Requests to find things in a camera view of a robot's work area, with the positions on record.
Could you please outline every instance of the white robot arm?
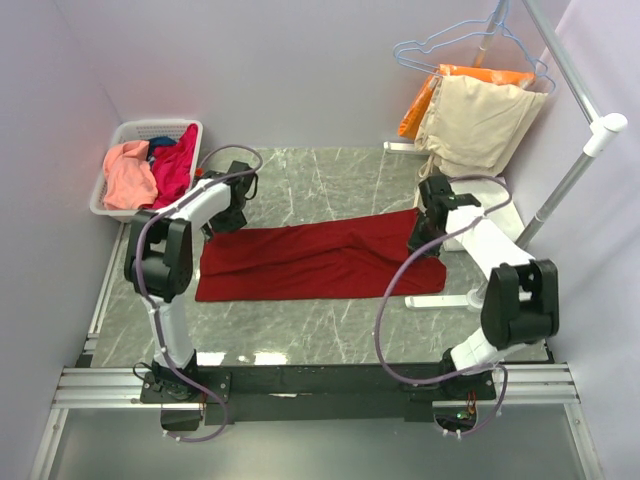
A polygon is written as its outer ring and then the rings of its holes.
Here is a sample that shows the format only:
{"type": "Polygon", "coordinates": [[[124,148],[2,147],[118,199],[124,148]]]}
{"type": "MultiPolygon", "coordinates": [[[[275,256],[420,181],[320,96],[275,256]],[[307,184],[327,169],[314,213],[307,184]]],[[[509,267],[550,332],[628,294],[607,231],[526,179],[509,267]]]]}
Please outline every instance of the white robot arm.
{"type": "MultiPolygon", "coordinates": [[[[446,233],[472,228],[456,239],[489,280],[481,327],[454,347],[456,370],[495,364],[507,355],[558,331],[557,269],[549,260],[536,261],[516,246],[469,194],[456,195],[446,177],[437,175],[421,185],[425,213],[420,214],[410,249],[446,233]]],[[[428,252],[438,255],[439,247],[428,252]]]]}
{"type": "MultiPolygon", "coordinates": [[[[233,162],[227,173],[248,169],[249,166],[245,163],[233,162]]],[[[160,313],[160,324],[167,351],[180,370],[188,371],[189,366],[196,362],[195,348],[187,330],[184,305],[184,291],[193,273],[193,235],[198,234],[201,229],[212,235],[213,231],[231,232],[246,225],[242,208],[254,179],[257,184],[257,176],[249,175],[231,182],[219,183],[207,189],[202,187],[213,183],[214,180],[200,179],[194,188],[201,188],[204,191],[176,213],[155,224],[147,234],[143,253],[145,284],[160,313]],[[162,249],[152,248],[152,245],[160,243],[164,244],[162,249]]],[[[160,212],[172,207],[173,205],[169,205],[160,212]]],[[[125,277],[134,284],[138,293],[134,261],[136,244],[145,223],[154,215],[153,212],[142,210],[136,214],[131,223],[125,277]]],[[[144,297],[141,299],[147,308],[153,330],[156,345],[154,363],[160,367],[169,368],[158,338],[154,307],[144,297]]]]}

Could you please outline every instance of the white plastic basket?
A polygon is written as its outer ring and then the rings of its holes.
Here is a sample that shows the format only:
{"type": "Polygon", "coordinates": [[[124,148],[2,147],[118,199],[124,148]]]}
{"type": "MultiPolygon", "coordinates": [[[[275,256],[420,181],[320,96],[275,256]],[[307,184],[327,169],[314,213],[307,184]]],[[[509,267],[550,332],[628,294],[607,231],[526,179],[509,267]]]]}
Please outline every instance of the white plastic basket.
{"type": "MultiPolygon", "coordinates": [[[[168,119],[168,120],[136,120],[123,123],[113,134],[109,148],[119,143],[131,142],[133,140],[149,140],[153,137],[167,136],[178,141],[187,130],[187,127],[195,123],[198,126],[198,138],[193,149],[193,159],[189,175],[193,182],[196,172],[198,155],[200,154],[200,142],[202,140],[202,123],[197,120],[168,119]]],[[[107,182],[104,173],[100,169],[98,181],[91,195],[89,209],[96,215],[106,215],[121,222],[130,222],[137,210],[107,210],[104,206],[104,196],[107,193],[107,182]]]]}

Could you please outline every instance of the beige cloth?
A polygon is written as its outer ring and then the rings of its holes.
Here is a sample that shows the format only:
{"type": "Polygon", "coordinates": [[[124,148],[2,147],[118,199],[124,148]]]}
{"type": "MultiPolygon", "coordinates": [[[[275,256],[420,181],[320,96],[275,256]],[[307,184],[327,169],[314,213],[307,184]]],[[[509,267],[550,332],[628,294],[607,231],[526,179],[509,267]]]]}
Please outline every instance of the beige cloth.
{"type": "Polygon", "coordinates": [[[546,93],[494,85],[468,76],[439,80],[415,140],[448,176],[496,176],[538,115],[546,93]]]}

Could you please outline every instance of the red cloth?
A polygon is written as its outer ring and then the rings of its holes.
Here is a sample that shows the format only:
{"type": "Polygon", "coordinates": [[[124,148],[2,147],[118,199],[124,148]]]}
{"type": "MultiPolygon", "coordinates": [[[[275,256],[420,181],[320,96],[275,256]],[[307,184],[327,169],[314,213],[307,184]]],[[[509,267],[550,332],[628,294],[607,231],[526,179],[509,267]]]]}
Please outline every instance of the red cloth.
{"type": "Polygon", "coordinates": [[[177,144],[170,147],[156,147],[153,151],[155,162],[151,173],[156,179],[158,197],[152,208],[171,205],[185,194],[191,183],[189,171],[193,161],[193,150],[198,139],[198,126],[187,127],[177,144]]]}
{"type": "MultiPolygon", "coordinates": [[[[381,297],[408,257],[417,210],[218,234],[200,259],[198,302],[381,297]]],[[[436,293],[445,266],[420,258],[394,295],[436,293]]]]}

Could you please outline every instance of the gray floor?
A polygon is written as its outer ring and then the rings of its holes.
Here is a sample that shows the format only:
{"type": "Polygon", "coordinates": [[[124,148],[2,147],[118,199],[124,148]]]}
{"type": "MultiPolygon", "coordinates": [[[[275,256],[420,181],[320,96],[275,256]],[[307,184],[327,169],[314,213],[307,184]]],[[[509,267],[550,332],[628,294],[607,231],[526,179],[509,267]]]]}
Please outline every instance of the gray floor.
{"type": "Polygon", "coordinates": [[[50,478],[585,478],[561,405],[505,406],[459,443],[433,425],[389,419],[246,422],[210,442],[176,445],[162,437],[159,418],[152,410],[72,410],[50,478]]]}
{"type": "MultiPolygon", "coordinates": [[[[351,218],[410,208],[422,158],[385,154],[379,148],[264,149],[260,190],[246,215],[250,227],[277,227],[351,218]]],[[[223,152],[210,168],[226,170],[231,160],[251,161],[244,152],[223,152]]],[[[146,312],[122,274],[126,233],[92,366],[124,367],[150,361],[151,329],[146,312]]],[[[378,299],[196,303],[198,257],[186,293],[189,332],[201,364],[375,362],[371,331],[378,299]]],[[[481,282],[465,252],[444,252],[444,293],[464,294],[481,282]]],[[[389,302],[383,346],[393,362],[437,361],[448,347],[479,326],[479,314],[464,309],[410,311],[403,297],[389,302]]],[[[543,345],[509,360],[547,360],[543,345]]]]}

